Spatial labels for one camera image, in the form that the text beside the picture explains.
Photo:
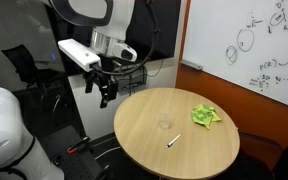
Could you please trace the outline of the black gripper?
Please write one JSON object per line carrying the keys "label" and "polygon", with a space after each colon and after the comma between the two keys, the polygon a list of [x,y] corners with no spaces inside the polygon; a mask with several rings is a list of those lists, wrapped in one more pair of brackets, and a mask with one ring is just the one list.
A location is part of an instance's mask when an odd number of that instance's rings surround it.
{"label": "black gripper", "polygon": [[83,78],[86,82],[85,93],[91,93],[94,84],[98,86],[102,95],[101,109],[107,107],[108,101],[116,98],[118,83],[113,81],[109,74],[104,73],[98,64],[92,65],[91,70],[83,74]]}

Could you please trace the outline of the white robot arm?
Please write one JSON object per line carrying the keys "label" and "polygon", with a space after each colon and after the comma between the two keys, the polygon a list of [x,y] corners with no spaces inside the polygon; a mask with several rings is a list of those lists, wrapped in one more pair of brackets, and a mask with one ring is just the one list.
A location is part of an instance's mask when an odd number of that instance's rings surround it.
{"label": "white robot arm", "polygon": [[[117,84],[108,77],[101,61],[117,58],[133,62],[137,52],[125,43],[135,0],[42,0],[67,22],[93,29],[91,43],[66,39],[59,49],[90,75],[87,91],[97,85],[101,105],[116,98]],[[5,180],[64,180],[64,172],[47,157],[39,140],[25,127],[19,101],[0,87],[0,177]]]}

